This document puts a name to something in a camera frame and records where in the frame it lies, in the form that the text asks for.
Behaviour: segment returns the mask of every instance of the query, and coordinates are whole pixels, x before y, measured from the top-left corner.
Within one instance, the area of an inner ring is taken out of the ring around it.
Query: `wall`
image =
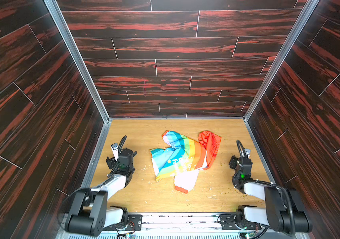
[[[299,190],[311,238],[340,238],[340,0],[321,0],[249,118],[277,182]]]
[[[42,0],[0,2],[0,238],[53,238],[103,122]]]
[[[243,116],[306,0],[58,0],[111,117]]]

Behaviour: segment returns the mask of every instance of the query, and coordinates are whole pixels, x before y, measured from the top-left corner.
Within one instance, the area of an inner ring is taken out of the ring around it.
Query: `colorful garment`
[[[199,134],[199,142],[197,142],[175,131],[166,131],[162,138],[171,147],[150,150],[155,180],[175,176],[175,188],[188,193],[195,185],[198,170],[211,167],[221,137],[203,131]]]

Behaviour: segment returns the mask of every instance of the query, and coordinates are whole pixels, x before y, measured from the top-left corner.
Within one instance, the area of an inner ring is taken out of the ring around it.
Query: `wooden table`
[[[208,170],[201,170],[193,190],[188,194],[174,189],[174,179],[155,181],[149,149],[168,147],[162,140],[166,130],[173,130],[194,140],[201,131],[209,130],[222,137],[218,155]],[[234,189],[228,162],[239,155],[236,140],[251,150],[252,178],[269,181],[258,153],[242,119],[163,119],[113,120],[101,153],[92,184],[107,179],[110,169],[106,157],[112,157],[110,145],[126,135],[124,147],[137,151],[134,157],[135,172],[126,188],[117,192],[108,205],[127,207],[129,212],[234,212],[238,205],[265,207],[264,201]]]

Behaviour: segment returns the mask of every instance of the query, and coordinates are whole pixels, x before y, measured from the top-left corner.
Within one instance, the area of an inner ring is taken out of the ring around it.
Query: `back wall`
[[[243,116],[306,0],[58,0],[111,117]]]

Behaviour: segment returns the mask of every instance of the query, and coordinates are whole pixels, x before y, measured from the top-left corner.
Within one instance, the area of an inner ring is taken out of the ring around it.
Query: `wood panel wall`
[[[111,117],[243,116],[305,1],[58,0]]]
[[[311,238],[340,239],[340,0],[321,0],[249,124],[279,184],[296,188]]]
[[[54,238],[103,125],[43,0],[0,2],[0,238]]]

